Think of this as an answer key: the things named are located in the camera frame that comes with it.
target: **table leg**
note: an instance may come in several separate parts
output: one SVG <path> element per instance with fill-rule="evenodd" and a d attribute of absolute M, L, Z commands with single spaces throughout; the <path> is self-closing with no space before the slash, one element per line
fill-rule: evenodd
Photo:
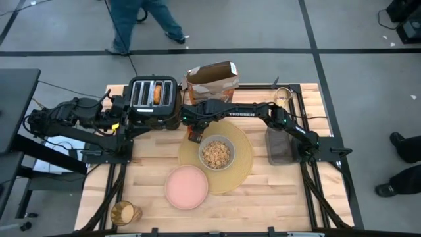
<path fill-rule="evenodd" d="M 86 175 L 86 164 L 63 153 L 45 147 L 29 138 L 18 134 L 14 139 L 13 150 L 24 152 L 26 155 L 51 163 L 79 174 Z"/>

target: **shoe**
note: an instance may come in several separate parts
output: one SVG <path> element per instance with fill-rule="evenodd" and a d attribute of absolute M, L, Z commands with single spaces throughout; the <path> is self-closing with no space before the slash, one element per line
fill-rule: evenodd
<path fill-rule="evenodd" d="M 390 184 L 380 184 L 374 188 L 374 191 L 383 198 L 389 198 L 397 195 L 395 190 L 392 188 Z"/>
<path fill-rule="evenodd" d="M 105 52 L 111 54 L 111 55 L 119 55 L 119 56 L 128 56 L 129 53 L 123 53 L 119 50 L 115 49 L 114 47 L 106 48 Z"/>
<path fill-rule="evenodd" d="M 168 32 L 165 32 L 165 35 L 172 41 L 175 41 L 179 44 L 184 44 L 186 42 L 186 38 L 183 36 L 181 39 L 174 39 L 170 36 L 170 34 Z"/>
<path fill-rule="evenodd" d="M 390 134 L 390 142 L 397 148 L 397 146 L 405 139 L 400 133 L 392 132 Z"/>

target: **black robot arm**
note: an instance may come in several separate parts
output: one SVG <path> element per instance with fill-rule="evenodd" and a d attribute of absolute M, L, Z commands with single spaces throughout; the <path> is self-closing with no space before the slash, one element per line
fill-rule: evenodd
<path fill-rule="evenodd" d="M 274 103 L 225 103 L 218 99 L 208 99 L 197 105 L 183 105 L 182 122 L 192 129 L 189 139 L 201 141 L 201 134 L 210 122 L 218 122 L 224 117 L 256 117 L 275 130 L 285 130 L 301 142 L 304 150 L 318 149 L 319 137 L 316 132 L 306 132 L 296 125 L 289 113 Z"/>
<path fill-rule="evenodd" d="M 150 131 L 150 128 L 142 123 L 128 122 L 130 108 L 123 97 L 113 96 L 111 101 L 112 107 L 104 111 L 102 100 L 89 98 L 74 98 L 53 109 L 34 109 L 26 121 L 30 125 L 29 132 L 41 138 L 66 136 L 98 145 L 102 151 L 119 153 L 127 141 Z M 98 134 L 77 129 L 77 124 L 83 128 L 93 128 Z M 111 129 L 112 134 L 100 131 Z"/>

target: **bowl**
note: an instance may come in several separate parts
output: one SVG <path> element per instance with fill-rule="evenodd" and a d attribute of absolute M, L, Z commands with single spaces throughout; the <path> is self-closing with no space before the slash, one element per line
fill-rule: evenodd
<path fill-rule="evenodd" d="M 204 160 L 204 157 L 202 155 L 202 150 L 207 146 L 207 144 L 209 144 L 209 143 L 211 143 L 213 141 L 219 141 L 219 142 L 225 143 L 225 145 L 231 151 L 231 153 L 230 153 L 230 160 L 226 163 L 226 165 L 224 165 L 223 167 L 221 167 L 219 169 L 214 169 L 214 168 L 209 167 L 206 164 L 206 162 Z M 221 171 L 221 170 L 227 169 L 230 165 L 232 165 L 232 163 L 234 162 L 234 159 L 235 159 L 235 147 L 234 147 L 234 144 L 227 137 L 225 137 L 225 136 L 221 136 L 221 135 L 212 135 L 212 136 L 209 136 L 209 137 L 205 138 L 200 143 L 200 146 L 199 146 L 199 159 L 200 159 L 200 162 L 202 162 L 202 164 L 204 166 L 206 166 L 206 168 L 211 169 L 213 171 Z"/>

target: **black container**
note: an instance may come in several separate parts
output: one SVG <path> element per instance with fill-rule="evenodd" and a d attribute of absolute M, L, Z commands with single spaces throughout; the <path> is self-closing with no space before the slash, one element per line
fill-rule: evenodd
<path fill-rule="evenodd" d="M 394 0 L 387 7 L 386 11 L 392 22 L 402 22 L 406 20 L 419 5 L 419 0 Z"/>
<path fill-rule="evenodd" d="M 402 43 L 421 43 L 421 6 L 396 29 Z"/>
<path fill-rule="evenodd" d="M 293 158 L 291 138 L 287 132 L 268 128 L 265 139 L 269 163 L 271 165 L 286 165 L 299 162 Z"/>

